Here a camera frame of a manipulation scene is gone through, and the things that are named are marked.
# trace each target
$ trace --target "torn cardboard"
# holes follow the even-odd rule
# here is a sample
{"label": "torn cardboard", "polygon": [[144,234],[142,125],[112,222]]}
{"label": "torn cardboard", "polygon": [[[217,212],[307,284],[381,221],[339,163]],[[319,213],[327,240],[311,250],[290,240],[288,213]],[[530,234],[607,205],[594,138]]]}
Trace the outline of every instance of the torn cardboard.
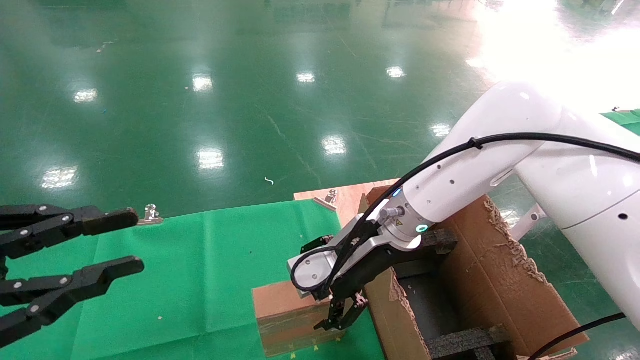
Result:
{"label": "torn cardboard", "polygon": [[[386,189],[374,188],[363,195],[360,212]],[[449,229],[458,237],[458,246],[442,265],[441,280],[464,328],[503,325],[515,353],[531,356],[550,340],[580,326],[533,259],[513,241],[489,197],[478,199],[437,228]],[[430,360],[393,269],[380,274],[365,290],[387,359]],[[588,339],[582,333],[545,355],[569,350]],[[562,359],[573,355],[575,349]]]}

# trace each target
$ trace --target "green cloth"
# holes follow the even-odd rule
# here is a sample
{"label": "green cloth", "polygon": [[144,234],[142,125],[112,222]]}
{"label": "green cloth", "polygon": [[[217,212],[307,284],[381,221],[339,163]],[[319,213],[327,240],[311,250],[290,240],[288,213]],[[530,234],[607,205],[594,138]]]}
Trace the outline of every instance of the green cloth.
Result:
{"label": "green cloth", "polygon": [[[0,358],[264,359],[251,289],[287,280],[286,261],[303,244],[339,229],[334,212],[291,201],[168,218],[9,261],[9,279],[71,274],[128,255],[142,258],[145,270],[0,350]],[[384,357],[366,311],[342,341],[296,358]]]}
{"label": "green cloth", "polygon": [[605,118],[640,135],[640,109],[629,112],[613,112],[602,114]]}

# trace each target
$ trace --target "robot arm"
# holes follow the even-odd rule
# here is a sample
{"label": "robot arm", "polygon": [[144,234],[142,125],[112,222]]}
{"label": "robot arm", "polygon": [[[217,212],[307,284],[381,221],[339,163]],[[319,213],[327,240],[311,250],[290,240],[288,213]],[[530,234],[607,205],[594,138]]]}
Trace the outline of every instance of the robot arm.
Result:
{"label": "robot arm", "polygon": [[[579,136],[640,152],[638,137],[626,129],[599,115],[574,113],[531,85],[505,82],[484,94],[425,161],[470,138],[524,132]],[[520,177],[640,329],[640,165],[603,151],[544,141],[485,145],[442,160],[408,180],[373,211],[367,227],[360,230],[358,239],[366,241],[348,257],[330,285],[332,304],[339,310],[318,327],[351,325],[355,321],[351,312],[342,317],[344,299],[354,299],[352,310],[357,317],[365,301],[359,295],[365,284],[395,263],[432,253],[430,237],[421,241],[421,233],[511,174]],[[299,287],[314,288],[329,276],[344,240],[355,241],[349,239],[354,238],[351,232],[360,217],[326,244],[336,251],[306,256],[292,275]],[[299,258],[289,260],[289,271]],[[328,296],[316,289],[300,291],[301,296],[309,293],[316,299]]]}

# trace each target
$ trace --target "epoxy floor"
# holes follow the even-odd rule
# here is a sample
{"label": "epoxy floor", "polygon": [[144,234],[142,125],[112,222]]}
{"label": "epoxy floor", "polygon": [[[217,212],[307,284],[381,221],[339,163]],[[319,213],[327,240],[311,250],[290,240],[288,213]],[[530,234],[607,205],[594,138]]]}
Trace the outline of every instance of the epoxy floor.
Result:
{"label": "epoxy floor", "polygon": [[[638,0],[0,1],[0,204],[174,217],[399,177],[503,78],[640,107],[639,38]],[[523,243],[581,323],[617,312],[551,222]],[[640,358],[626,320],[589,335],[577,359]]]}

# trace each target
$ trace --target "cardboard box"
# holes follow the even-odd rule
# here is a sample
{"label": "cardboard box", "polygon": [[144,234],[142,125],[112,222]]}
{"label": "cardboard box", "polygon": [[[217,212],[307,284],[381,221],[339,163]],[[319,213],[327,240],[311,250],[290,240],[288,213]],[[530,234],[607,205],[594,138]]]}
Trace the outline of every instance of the cardboard box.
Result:
{"label": "cardboard box", "polygon": [[252,290],[255,317],[266,357],[341,338],[344,331],[314,330],[326,318],[330,301],[301,299],[291,281]]}
{"label": "cardboard box", "polygon": [[[387,187],[362,196],[360,212]],[[580,325],[553,285],[540,273],[524,248],[513,241],[495,204],[484,196],[436,228],[451,230],[458,246],[440,269],[462,326],[466,329],[502,325],[519,356],[531,356],[550,340]],[[406,293],[393,268],[365,287],[378,337],[388,360],[430,360]],[[588,341],[582,333],[551,349],[576,354]]]}

